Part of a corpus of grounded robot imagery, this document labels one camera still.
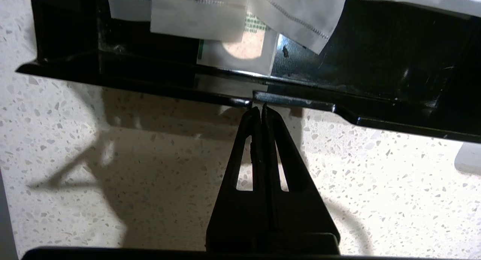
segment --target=terrazzo countertop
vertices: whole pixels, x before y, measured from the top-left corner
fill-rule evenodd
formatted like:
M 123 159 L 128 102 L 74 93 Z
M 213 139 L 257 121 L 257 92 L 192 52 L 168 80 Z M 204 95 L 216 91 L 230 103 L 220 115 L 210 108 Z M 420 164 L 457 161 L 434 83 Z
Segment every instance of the terrazzo countertop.
M 0 168 L 18 255 L 204 250 L 242 111 L 14 73 L 35 55 L 30 0 L 0 0 Z M 276 109 L 343 254 L 480 258 L 480 177 L 455 169 L 461 142 Z

